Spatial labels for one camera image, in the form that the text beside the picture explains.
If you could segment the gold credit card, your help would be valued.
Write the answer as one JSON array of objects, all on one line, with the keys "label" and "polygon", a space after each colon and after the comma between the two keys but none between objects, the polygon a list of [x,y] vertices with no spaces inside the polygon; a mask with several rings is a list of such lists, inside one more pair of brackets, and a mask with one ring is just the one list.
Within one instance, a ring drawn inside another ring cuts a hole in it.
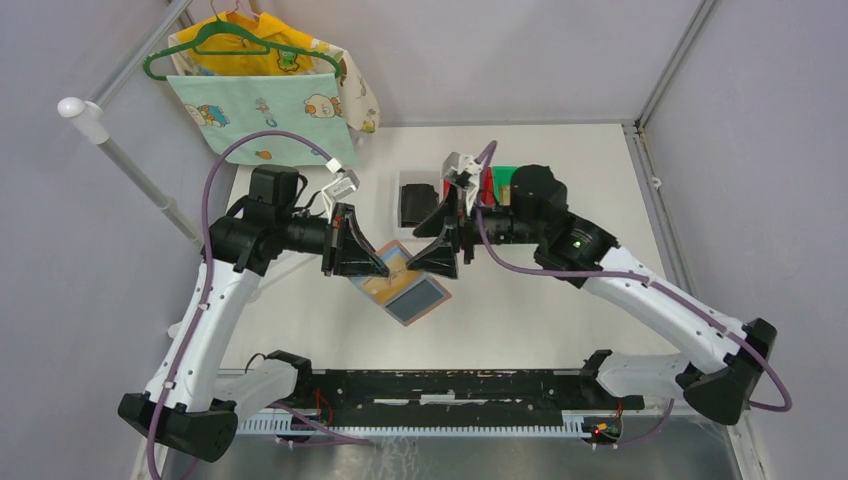
[{"label": "gold credit card", "polygon": [[412,255],[397,240],[386,244],[377,254],[389,267],[389,276],[354,277],[351,282],[377,305],[385,306],[393,297],[422,280],[423,274],[406,268],[406,263]]}]

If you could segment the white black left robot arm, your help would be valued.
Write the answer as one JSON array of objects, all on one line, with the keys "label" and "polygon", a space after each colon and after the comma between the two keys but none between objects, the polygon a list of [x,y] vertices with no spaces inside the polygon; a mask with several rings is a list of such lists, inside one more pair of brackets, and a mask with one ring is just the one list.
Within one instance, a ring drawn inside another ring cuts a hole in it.
[{"label": "white black left robot arm", "polygon": [[321,257],[326,276],[388,275],[354,206],[344,201],[359,187],[356,175],[335,168],[319,192],[322,216],[297,208],[303,179],[294,168],[261,165],[247,195],[209,226],[191,303],[161,367],[143,392],[126,394],[118,407],[119,417],[153,444],[215,462],[245,420],[276,401],[297,408],[312,399],[310,360],[282,351],[230,383],[218,379],[239,317],[282,253]]}]

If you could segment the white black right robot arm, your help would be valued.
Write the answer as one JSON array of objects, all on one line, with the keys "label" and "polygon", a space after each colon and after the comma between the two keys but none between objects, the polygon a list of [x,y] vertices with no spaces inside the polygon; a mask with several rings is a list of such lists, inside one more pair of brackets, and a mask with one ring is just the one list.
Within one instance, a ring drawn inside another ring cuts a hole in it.
[{"label": "white black right robot arm", "polygon": [[599,350],[584,363],[580,400],[602,408],[628,396],[681,400],[722,425],[753,407],[753,392],[772,376],[777,331],[708,307],[656,275],[609,232],[572,213],[566,186],[541,165],[516,169],[505,206],[480,203],[469,172],[449,176],[447,196],[415,228],[428,240],[408,268],[456,278],[477,246],[531,245],[535,276],[567,282],[626,311],[674,347],[668,355]]}]

